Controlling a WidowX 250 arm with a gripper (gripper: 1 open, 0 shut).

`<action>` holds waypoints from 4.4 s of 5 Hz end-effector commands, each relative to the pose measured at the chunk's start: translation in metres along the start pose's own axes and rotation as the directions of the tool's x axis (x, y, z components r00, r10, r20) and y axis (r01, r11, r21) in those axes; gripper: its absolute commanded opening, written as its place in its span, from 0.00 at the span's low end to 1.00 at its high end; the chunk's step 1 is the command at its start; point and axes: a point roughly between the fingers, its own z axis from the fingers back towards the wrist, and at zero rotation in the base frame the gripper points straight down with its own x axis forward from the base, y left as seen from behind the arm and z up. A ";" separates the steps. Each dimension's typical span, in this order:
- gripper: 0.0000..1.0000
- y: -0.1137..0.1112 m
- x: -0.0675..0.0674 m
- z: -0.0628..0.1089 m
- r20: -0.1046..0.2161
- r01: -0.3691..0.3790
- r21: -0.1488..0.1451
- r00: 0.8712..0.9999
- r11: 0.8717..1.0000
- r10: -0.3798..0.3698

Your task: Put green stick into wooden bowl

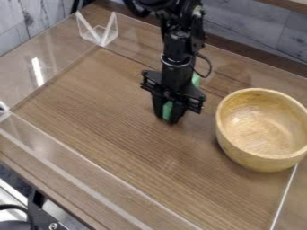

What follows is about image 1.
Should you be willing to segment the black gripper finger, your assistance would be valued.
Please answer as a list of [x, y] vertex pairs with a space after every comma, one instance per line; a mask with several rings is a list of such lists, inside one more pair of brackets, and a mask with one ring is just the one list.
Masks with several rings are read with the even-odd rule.
[[165, 103], [164, 96], [160, 92], [152, 93], [152, 104], [155, 115], [160, 118], [163, 116], [163, 105]]
[[187, 111], [184, 102], [175, 102], [171, 109], [171, 124], [176, 124]]

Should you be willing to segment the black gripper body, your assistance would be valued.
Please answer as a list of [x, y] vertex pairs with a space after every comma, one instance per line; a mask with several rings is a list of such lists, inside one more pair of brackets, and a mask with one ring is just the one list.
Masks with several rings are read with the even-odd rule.
[[161, 71], [144, 70], [141, 72], [143, 82], [140, 87], [151, 93], [160, 92], [164, 100], [184, 102], [187, 111], [200, 113], [205, 96], [192, 84], [195, 71], [195, 57], [185, 58], [181, 62], [175, 62], [165, 56], [160, 57]]

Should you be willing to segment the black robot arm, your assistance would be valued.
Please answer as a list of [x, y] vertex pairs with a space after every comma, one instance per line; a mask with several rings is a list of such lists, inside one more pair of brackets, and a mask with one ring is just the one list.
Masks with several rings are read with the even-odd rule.
[[163, 51], [161, 70], [144, 70], [140, 87], [151, 93], [155, 115], [176, 124], [187, 111], [200, 113], [207, 99], [199, 89], [196, 58], [205, 46], [201, 0], [123, 0], [131, 13], [159, 18]]

